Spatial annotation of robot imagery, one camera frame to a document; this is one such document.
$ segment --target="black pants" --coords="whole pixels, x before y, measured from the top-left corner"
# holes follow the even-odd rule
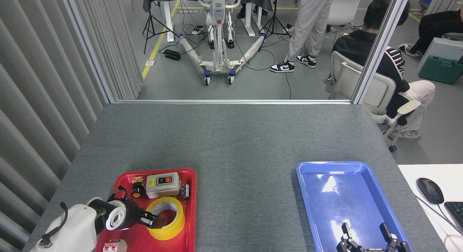
[[[433,42],[433,38],[441,38],[442,34],[448,32],[463,33],[460,11],[444,11],[423,16],[418,27],[420,38],[410,49],[410,53],[425,52]]]

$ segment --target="computer mouse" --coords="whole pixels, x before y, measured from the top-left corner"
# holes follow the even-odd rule
[[[442,191],[435,182],[431,181],[430,179],[419,178],[416,180],[416,185],[418,185],[418,189],[420,189],[423,196],[431,204],[443,203]]]

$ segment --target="blue tray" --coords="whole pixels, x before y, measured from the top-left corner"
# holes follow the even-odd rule
[[[341,225],[366,249],[385,249],[379,225],[408,242],[370,166],[361,161],[300,163],[297,176],[317,252],[335,252]]]

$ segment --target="person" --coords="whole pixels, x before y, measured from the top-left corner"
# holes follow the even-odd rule
[[[409,56],[421,58],[433,38],[442,38],[444,33],[449,32],[463,33],[463,8],[423,16],[418,26],[420,38],[414,44],[401,44],[398,48]]]
[[[390,1],[373,0],[367,8],[362,29],[350,34],[342,34],[336,40],[333,51],[338,51],[357,64],[365,65]],[[399,26],[405,22],[409,11],[410,3],[407,3],[400,16]],[[382,56],[377,73],[391,78],[396,85],[394,95],[386,108],[386,113],[390,117],[395,117],[397,109],[410,100],[421,102],[421,105],[414,112],[403,115],[398,121],[399,125],[404,125],[398,139],[416,141],[421,137],[421,123],[430,102],[433,100],[435,86],[425,80],[408,83],[403,79],[404,64],[405,61],[402,59],[400,51],[388,46]]]
[[[289,41],[289,51],[283,62],[270,68],[272,72],[293,72],[294,61],[315,68],[324,39],[328,14],[333,0],[298,0],[299,11],[294,33]],[[298,55],[304,45],[307,55]]]

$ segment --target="gray floor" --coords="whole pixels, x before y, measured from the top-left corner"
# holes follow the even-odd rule
[[[132,30],[132,39],[137,53],[137,63],[141,71],[145,69],[145,62],[152,55],[153,49],[160,39],[155,36],[149,39],[146,54],[143,54],[145,37],[142,35],[143,27],[146,23],[147,14],[142,9],[143,0],[121,0],[129,28]],[[362,0],[357,11],[354,24],[360,26],[365,14],[365,10],[371,0]],[[421,18],[418,0],[410,0],[412,4],[412,14],[418,19]],[[189,8],[198,7],[197,3],[185,1]],[[285,25],[294,23],[297,11],[286,8],[294,8],[293,0],[278,0],[278,7],[283,8],[278,11],[278,18]],[[160,19],[160,9],[152,4],[153,15]],[[268,21],[268,17],[263,17],[263,24]],[[177,13],[173,17],[174,30],[176,33],[182,32],[183,24],[204,25],[205,18],[203,12],[198,15]],[[394,36],[389,43],[396,47],[402,43],[412,43],[418,38],[419,22],[410,17],[407,22],[395,30]],[[155,25],[156,32],[162,30],[162,26]],[[237,43],[242,51],[248,49],[255,37],[246,37],[246,32],[241,21],[236,22]],[[201,37],[189,36],[194,41],[199,41]],[[270,45],[283,38],[276,35],[269,37],[265,45]],[[283,60],[288,43],[281,41],[275,45],[265,48],[267,51],[257,53],[248,64],[253,69],[264,69],[255,71],[243,68],[236,75],[233,85],[228,85],[227,75],[213,75],[210,86],[206,87],[203,75],[199,73],[190,58],[185,54],[180,61],[165,58],[162,54],[156,53],[153,67],[150,67],[144,79],[142,91],[139,99],[150,100],[182,100],[182,99],[216,99],[216,100],[321,100],[326,99],[328,94],[324,90],[322,79],[329,73],[329,54],[334,33],[327,34],[322,51],[317,62],[316,69],[309,69],[301,64],[296,64],[296,71],[293,73],[275,74],[268,71],[268,67],[276,62]],[[165,37],[161,40],[158,49],[167,45]],[[184,52],[180,45],[170,46],[169,49]],[[212,60],[212,52],[207,43],[203,43],[197,48],[198,55],[203,55],[204,59]],[[241,52],[236,46],[229,50],[230,59],[239,59]],[[404,78],[408,82],[420,80],[415,72],[415,67],[419,59],[404,55],[406,61]],[[428,108],[427,116],[422,125],[422,138],[416,142],[399,142],[398,150],[392,154],[398,164],[427,164],[427,163],[463,163],[463,152],[461,151],[460,139],[463,132],[460,130],[460,123],[463,121],[462,99],[463,99],[463,80],[459,79],[454,85],[446,85],[435,82],[436,95]]]

